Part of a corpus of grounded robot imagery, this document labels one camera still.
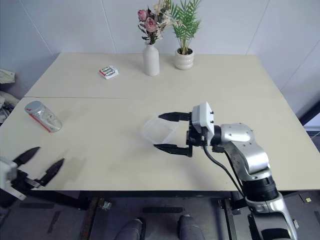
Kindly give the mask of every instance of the wall tile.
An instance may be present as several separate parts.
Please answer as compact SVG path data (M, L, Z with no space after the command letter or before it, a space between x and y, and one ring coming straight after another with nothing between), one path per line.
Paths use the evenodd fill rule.
M21 98L54 61L18 0L0 1L0 67L16 73L1 89Z
M100 0L22 2L54 54L115 53Z
M281 92L298 117L320 101L320 41Z
M249 54L282 89L320 39L319 0L270 0Z
M110 30L119 53L141 53L143 33L137 28L139 9L157 1L103 0ZM191 47L198 54L246 54L268 0L204 0L198 16L201 29ZM178 41L172 28L156 43L160 53L173 54Z

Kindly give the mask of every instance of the flower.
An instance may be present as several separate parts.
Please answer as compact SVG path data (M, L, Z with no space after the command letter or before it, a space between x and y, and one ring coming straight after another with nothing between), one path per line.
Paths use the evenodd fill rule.
M149 33L153 33L157 29L155 20L153 20L151 17L148 17L145 20L145 28Z
M139 20L144 22L147 18L147 11L142 9L142 10L139 10L138 11L138 17L139 17Z

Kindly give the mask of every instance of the white plant pot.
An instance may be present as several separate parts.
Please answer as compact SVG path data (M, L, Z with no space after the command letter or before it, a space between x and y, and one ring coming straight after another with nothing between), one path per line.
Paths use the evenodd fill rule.
M148 76L156 76L160 72L159 51L155 44L145 42L143 50L143 71Z
M192 51L192 53L189 55L182 55L178 53L178 49L175 51L174 65L181 70L187 70L191 68L194 65L195 52Z

